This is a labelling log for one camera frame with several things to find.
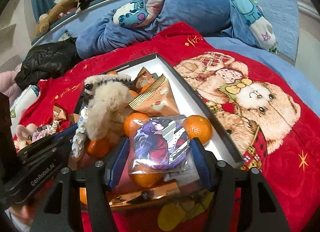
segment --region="black bead eye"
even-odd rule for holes
[[[92,90],[93,89],[93,84],[92,83],[88,83],[85,85],[85,89],[86,90]]]

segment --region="teddy bear illustration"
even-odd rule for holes
[[[248,67],[231,56],[207,52],[174,67],[206,104],[233,103],[234,113],[255,121],[274,152],[300,117],[300,106],[283,90],[248,78]]]
[[[174,68],[200,96],[218,104],[229,102],[228,95],[219,90],[221,86],[242,80],[242,87],[248,78],[247,65],[217,52],[184,60]]]
[[[244,158],[241,169],[256,167],[263,171],[268,153],[267,142],[259,125],[255,121],[223,109],[216,110],[214,114]]]
[[[234,113],[255,121],[261,128],[268,153],[280,147],[300,118],[300,105],[274,84],[252,82],[234,96]]]

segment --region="white wall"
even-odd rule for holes
[[[10,0],[0,15],[0,65],[27,55],[35,26],[31,0]]]

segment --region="pink plush toy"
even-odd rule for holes
[[[16,67],[16,70],[0,73],[0,92],[9,97],[10,105],[22,92],[14,80],[20,69],[21,64]]]

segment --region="knitted blue-white strand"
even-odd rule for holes
[[[78,120],[78,128],[76,129],[76,134],[74,135],[72,139],[72,157],[78,161],[80,160],[83,150],[84,150],[84,141],[87,136],[87,131],[84,126],[85,122],[88,119],[87,116],[88,108],[84,107],[81,110],[80,117]]]

